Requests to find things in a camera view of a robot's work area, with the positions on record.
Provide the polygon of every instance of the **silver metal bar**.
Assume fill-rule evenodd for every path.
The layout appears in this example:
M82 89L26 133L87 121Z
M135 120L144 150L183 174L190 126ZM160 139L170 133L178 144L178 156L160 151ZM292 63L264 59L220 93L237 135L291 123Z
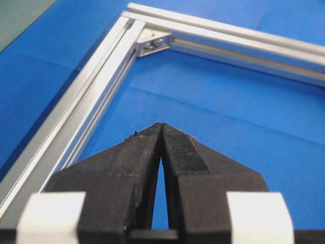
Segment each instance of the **silver metal bar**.
M181 39L173 38L170 43L170 49L251 70L258 70L267 74L306 82L312 85L324 86L325 82L325 73L281 64L272 60L224 49L209 47L198 43L192 43Z
M230 24L220 23L208 19L189 16L186 14L175 13L163 9L157 9L145 5L129 3L128 11L132 13L151 16L159 19L169 20L175 23L196 26L210 31L228 34L231 36L242 37L254 41L264 42L279 47L285 47L297 51L304 51L316 55L325 55L325 47L314 45L298 40L280 37L268 33L258 32L256 30L242 28Z
M147 26L153 29L160 29L162 31L171 32L172 40L182 40L183 47L186 43L195 43L196 50L198 51L201 47L202 52L191 52L192 55L198 55L201 57L210 58L210 54L206 52L207 49L211 50L211 47L217 48L219 50L225 50L229 53L238 53L254 57L250 61L267 60L270 63L277 63L277 69L270 69L267 73L275 74L278 76L283 76L285 78L295 79L301 82L310 83L313 85L325 86L325 80L323 79L323 74L325 73L325 55L314 54L305 51L305 49L310 48L309 46L297 50L297 48L286 48L283 46L276 46L269 43L259 42L252 39L245 39L238 36L231 36L228 34L219 33L205 28L200 28L192 25L186 25L182 23L176 23L169 20L158 19L155 17L150 17L146 15L141 15L132 12L123 12L122 16L128 17L133 20L145 21ZM172 49L186 52L184 48L174 45ZM233 59L224 58L219 61L229 63L232 65L239 65L245 67L245 59L241 62L233 63ZM265 67L259 65L258 63L251 65L250 69L265 72ZM288 73L288 68L293 67L300 71L298 75L295 73Z
M127 26L127 18L122 20L124 26ZM90 132L98 123L101 112L112 100L123 80L123 75L133 63L136 40L144 25L142 21L135 21L131 28L125 31L122 38L117 40L102 68L94 74L90 84L87 87L83 86L82 91L78 93L80 99L77 101L75 99L64 116L56 120L56 126L50 134L51 140L42 144L29 163L29 166L32 164L33 167L25 170L23 177L18 179L18 183L4 201L0 227L15 228L29 195L40 191L55 170L62 168L68 159L75 158L74 155L80 152L82 148L80 143L91 135Z

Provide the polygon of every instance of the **blue mat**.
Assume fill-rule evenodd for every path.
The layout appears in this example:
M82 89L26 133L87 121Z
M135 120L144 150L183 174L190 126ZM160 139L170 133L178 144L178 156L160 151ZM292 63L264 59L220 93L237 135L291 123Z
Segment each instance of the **blue mat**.
M127 2L58 0L0 53L1 177ZM136 2L325 45L322 0ZM137 60L82 158L167 122L261 172L296 229L324 229L324 104L323 88L167 50ZM167 228L158 183L153 228Z

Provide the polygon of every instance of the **clamp jaw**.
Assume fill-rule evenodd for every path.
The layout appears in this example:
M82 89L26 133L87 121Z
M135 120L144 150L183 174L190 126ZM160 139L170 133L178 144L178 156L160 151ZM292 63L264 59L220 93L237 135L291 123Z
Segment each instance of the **clamp jaw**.
M151 230L160 159L165 169L170 230ZM74 222L68 215L59 219L62 224L74 223L67 238L64 233L55 232L59 223L49 227L48 233L35 232L38 220L26 220L30 214L27 204L16 240L29 243L25 240L33 239L38 243L37 240L42 242L40 236L45 239L51 236L51 239L64 237L64 243L114 244L324 241L322 231L294 232L282 196L268 191L263 177L256 171L170 125L154 124L54 174L46 193L37 195L67 193L71 196L82 192L81 204L66 203L72 211L76 207L81 209L78 218ZM10 238L15 242L12 231L7 230L6 235L4 243L12 243Z

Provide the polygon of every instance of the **aluminum extrusion frame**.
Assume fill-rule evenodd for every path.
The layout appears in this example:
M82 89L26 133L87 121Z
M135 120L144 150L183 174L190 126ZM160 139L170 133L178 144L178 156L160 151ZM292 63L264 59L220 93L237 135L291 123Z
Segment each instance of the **aluminum extrusion frame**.
M0 184L1 228L78 159L136 57L167 48L325 87L325 47L130 3Z

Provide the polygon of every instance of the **green surface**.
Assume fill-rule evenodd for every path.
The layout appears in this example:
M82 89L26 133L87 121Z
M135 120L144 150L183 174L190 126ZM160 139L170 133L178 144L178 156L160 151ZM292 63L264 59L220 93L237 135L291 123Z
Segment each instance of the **green surface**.
M0 0L0 52L56 0Z

